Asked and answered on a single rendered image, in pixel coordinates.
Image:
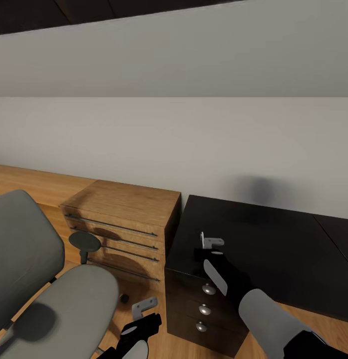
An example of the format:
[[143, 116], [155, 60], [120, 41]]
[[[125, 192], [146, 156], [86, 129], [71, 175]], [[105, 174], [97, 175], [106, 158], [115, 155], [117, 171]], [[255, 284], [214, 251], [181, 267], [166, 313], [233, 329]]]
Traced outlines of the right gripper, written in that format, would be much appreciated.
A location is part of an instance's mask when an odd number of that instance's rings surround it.
[[201, 248], [195, 248], [194, 249], [194, 262], [204, 262], [204, 256], [209, 251], [218, 251], [218, 249], [201, 249]]

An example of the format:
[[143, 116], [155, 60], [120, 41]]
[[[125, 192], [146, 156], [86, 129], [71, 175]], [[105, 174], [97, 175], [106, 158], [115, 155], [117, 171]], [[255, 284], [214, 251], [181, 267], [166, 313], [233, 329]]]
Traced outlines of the swivel chair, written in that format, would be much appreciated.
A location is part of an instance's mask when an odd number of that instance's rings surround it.
[[[22, 189], [0, 195], [0, 359], [91, 359], [115, 315], [120, 293], [116, 276], [87, 264], [101, 248], [90, 233], [72, 232], [81, 265], [64, 268], [64, 242], [32, 196]], [[47, 283], [17, 318], [11, 319]]]

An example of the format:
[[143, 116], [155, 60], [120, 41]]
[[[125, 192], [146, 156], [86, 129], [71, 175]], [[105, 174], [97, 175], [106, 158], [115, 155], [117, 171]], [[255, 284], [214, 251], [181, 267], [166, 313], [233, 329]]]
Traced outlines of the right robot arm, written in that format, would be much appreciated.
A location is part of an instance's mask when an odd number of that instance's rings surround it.
[[194, 262], [204, 263], [205, 273], [230, 301], [268, 359], [348, 359], [347, 353], [331, 347], [259, 289], [224, 253], [212, 249], [212, 245], [223, 244], [220, 238], [204, 238], [203, 249], [194, 249]]

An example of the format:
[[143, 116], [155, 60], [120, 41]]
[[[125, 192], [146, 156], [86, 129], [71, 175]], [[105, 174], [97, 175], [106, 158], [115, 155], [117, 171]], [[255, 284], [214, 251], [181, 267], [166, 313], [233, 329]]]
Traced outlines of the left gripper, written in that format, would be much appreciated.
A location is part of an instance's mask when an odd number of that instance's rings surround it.
[[135, 322], [131, 322], [127, 325], [125, 325], [123, 327], [123, 332], [131, 327], [131, 326], [134, 326], [136, 324], [140, 324], [140, 325], [143, 325], [146, 330], [147, 330], [147, 341], [148, 341], [148, 338], [157, 334], [159, 332], [159, 326], [162, 324], [161, 322], [161, 316], [160, 314], [156, 314], [156, 313], [153, 313], [153, 314], [150, 314], [148, 316], [145, 316], [143, 317], [142, 319], [138, 320], [138, 321], [135, 321]]

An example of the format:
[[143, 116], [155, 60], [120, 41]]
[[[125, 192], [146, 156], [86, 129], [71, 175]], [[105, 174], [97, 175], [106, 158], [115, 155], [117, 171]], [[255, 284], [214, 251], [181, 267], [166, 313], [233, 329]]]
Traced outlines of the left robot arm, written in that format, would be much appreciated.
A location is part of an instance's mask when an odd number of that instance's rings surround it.
[[158, 298], [151, 297], [132, 305], [133, 322], [123, 327], [116, 349], [109, 347], [96, 359], [148, 359], [148, 338], [159, 332], [160, 314], [143, 316], [142, 312], [158, 305]]

